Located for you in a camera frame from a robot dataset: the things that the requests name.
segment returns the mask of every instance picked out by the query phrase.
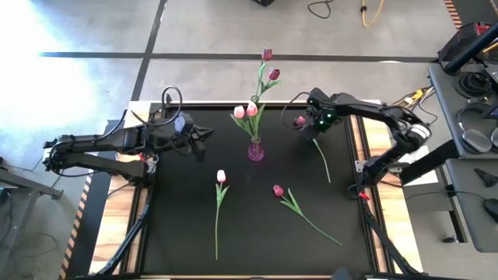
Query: tulip leaf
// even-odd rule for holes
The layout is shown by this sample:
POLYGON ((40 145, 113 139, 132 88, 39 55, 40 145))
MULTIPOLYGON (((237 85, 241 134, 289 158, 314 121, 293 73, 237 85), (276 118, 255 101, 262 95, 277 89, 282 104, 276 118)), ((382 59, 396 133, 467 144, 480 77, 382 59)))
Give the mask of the tulip leaf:
POLYGON ((251 129, 249 128, 249 121, 238 119, 233 114, 230 114, 230 116, 232 117, 233 121, 235 121, 235 123, 240 126, 240 128, 244 129, 252 137, 251 129))
POLYGON ((226 191, 228 191, 229 187, 230 186, 226 186, 225 189, 223 191, 221 191, 221 194, 219 195, 219 198, 218 198, 218 207, 221 206, 221 203, 223 202, 223 199, 225 198, 226 191))
POLYGON ((252 132, 251 132, 251 118, 249 117, 249 121, 246 121, 244 123, 244 130, 252 137, 252 132))
POLYGON ((267 90, 267 88, 266 88, 265 83, 263 81, 259 81, 259 82, 261 83, 261 93, 259 95, 261 95, 267 90))
POLYGON ((296 207, 297 210, 299 210, 299 213, 301 213, 301 209, 299 208, 296 199, 294 199, 293 193, 290 191, 290 189, 287 190, 289 191, 290 200, 293 202, 293 205, 296 207))
POLYGON ((259 71, 258 71, 258 82, 260 82, 261 79, 263 78, 263 72, 265 71, 265 67, 266 67, 266 62, 263 63, 263 65, 261 65, 261 67, 259 68, 259 71))
POLYGON ((281 82, 282 81, 280 81, 280 80, 269 82, 268 85, 266 85, 266 87, 265 87, 265 91, 271 89, 273 86, 276 86, 281 82))
POLYGON ((258 113, 254 116, 254 132, 259 131, 259 120, 261 120, 263 110, 265 110, 265 103, 259 107, 258 113))
POLYGON ((216 185, 216 199, 218 199, 219 193, 221 193, 221 191, 219 190, 218 184, 215 184, 215 185, 216 185))
POLYGON ((289 208, 290 208, 292 211, 294 211, 296 214, 301 215, 301 214, 297 211, 297 209, 296 209, 294 206, 292 206, 289 202, 287 202, 287 201, 280 201, 280 203, 282 203, 283 205, 285 205, 285 206, 289 207, 289 208))

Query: concrete floor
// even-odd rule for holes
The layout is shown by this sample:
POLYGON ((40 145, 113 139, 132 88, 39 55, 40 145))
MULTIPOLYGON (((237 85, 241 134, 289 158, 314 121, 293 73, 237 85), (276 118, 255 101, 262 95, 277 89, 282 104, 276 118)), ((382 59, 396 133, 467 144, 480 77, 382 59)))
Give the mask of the concrete floor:
MULTIPOLYGON (((168 0, 154 53, 258 54, 271 47, 276 54, 435 57, 455 28, 442 0, 386 2, 379 19, 363 28, 359 3, 336 0, 330 19, 307 11, 304 0, 275 0, 268 8, 249 0, 168 0)), ((369 11, 378 2, 371 1, 369 11)), ((0 96, 0 153, 9 164, 31 169, 42 153, 41 143, 61 133, 95 133, 107 119, 117 119, 132 98, 141 58, 39 58, 38 52, 144 53, 160 0, 17 1, 0 12, 0 46, 6 79, 0 96)), ((317 12, 325 7, 315 6, 317 12)), ((265 99, 289 100, 315 86, 326 93, 347 92, 359 99, 392 102, 427 86, 426 64, 341 61, 273 61, 282 85, 265 99)), ((164 86, 181 88, 186 100, 246 100, 254 92, 258 61, 152 59, 140 100, 158 100, 164 86)), ((440 116, 430 139, 434 149, 449 139, 436 97, 425 108, 440 116)), ((431 121, 431 116, 417 113, 431 121)), ((29 173, 52 184, 56 178, 37 166, 29 173)), ((62 178, 54 187, 64 197, 42 197, 35 205, 20 250, 39 252, 52 241, 57 250, 12 266, 12 278, 34 275, 56 279, 72 228, 84 178, 62 178)), ((412 215, 425 271, 431 275, 491 279, 498 254, 480 254, 469 244, 443 244, 453 234, 446 213, 412 215)), ((19 262, 20 256, 12 256, 19 262)))

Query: glass vase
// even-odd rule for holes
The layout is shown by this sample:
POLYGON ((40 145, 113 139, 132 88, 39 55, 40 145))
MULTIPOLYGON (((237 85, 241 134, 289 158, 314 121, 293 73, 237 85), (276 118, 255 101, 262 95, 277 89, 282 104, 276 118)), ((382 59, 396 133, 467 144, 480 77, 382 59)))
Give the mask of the glass vase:
POLYGON ((265 156, 265 150, 261 147, 261 139, 251 139, 251 144, 247 151, 247 157, 252 161, 259 161, 265 156))

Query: black tabletop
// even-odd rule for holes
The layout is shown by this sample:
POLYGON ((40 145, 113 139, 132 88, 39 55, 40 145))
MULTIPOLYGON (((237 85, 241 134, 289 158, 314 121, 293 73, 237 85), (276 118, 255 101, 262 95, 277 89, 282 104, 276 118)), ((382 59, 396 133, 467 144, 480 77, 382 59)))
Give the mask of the black tabletop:
MULTIPOLYGON (((462 68, 462 71, 478 72, 482 70, 481 65, 467 65, 462 68)), ((487 152, 484 154, 473 154, 468 152, 460 142, 460 137, 463 131, 458 126, 457 114, 461 108, 466 105, 466 100, 459 95, 454 88, 455 77, 446 74, 440 65, 433 64, 429 66, 430 80, 436 90, 437 98, 443 109, 444 118, 450 128, 451 137, 457 147, 458 153, 462 159, 498 159, 498 152, 487 152)), ((489 135, 496 128, 496 121, 485 120, 479 117, 477 112, 466 112, 462 116, 466 128, 474 128, 489 135)))
MULTIPOLYGON (((498 186, 485 187, 474 171, 479 168, 498 176, 497 161, 449 159, 446 166, 456 191, 472 192, 484 198, 498 198, 498 186)), ((483 253, 498 252, 498 223, 484 210, 483 199, 473 194, 457 193, 457 196, 475 249, 483 253)))
MULTIPOLYGON (((154 275, 331 275, 338 267, 371 271, 358 201, 345 198, 355 182, 350 137, 344 123, 317 140, 327 157, 331 184, 316 147, 285 128, 280 108, 261 119, 265 157, 247 157, 249 136, 225 110, 189 110, 215 129, 205 142, 205 162, 168 152, 157 167, 147 228, 144 273, 154 275), (216 171, 230 189, 219 214, 215 261, 216 171), (330 241, 279 203, 274 184, 290 188, 304 215, 343 246, 330 241)), ((290 110, 292 117, 302 114, 290 110)))

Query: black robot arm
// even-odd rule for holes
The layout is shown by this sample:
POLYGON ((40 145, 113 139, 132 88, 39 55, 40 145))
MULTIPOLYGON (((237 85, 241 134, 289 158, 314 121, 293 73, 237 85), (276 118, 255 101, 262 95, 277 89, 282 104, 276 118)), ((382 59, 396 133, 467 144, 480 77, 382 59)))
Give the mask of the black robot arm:
POLYGON ((430 137, 429 125, 414 113, 403 108, 357 100, 348 93, 327 96, 319 88, 311 90, 307 99, 308 121, 300 130, 306 140, 316 138, 341 121, 342 117, 356 115, 384 122, 390 129, 396 144, 381 156, 373 156, 363 164, 361 182, 351 187, 353 198, 365 187, 375 187, 387 174, 388 167, 405 154, 419 149, 430 137))
POLYGON ((93 156, 88 152, 115 151, 125 155, 146 156, 174 150, 183 156, 193 153, 198 161, 205 155, 203 142, 213 133, 210 128, 194 124, 189 114, 180 113, 165 125, 150 123, 131 128, 113 129, 106 135, 62 135, 45 142, 50 149, 43 163, 47 170, 60 173, 74 166, 122 175, 131 183, 147 180, 148 166, 141 160, 128 163, 93 156))

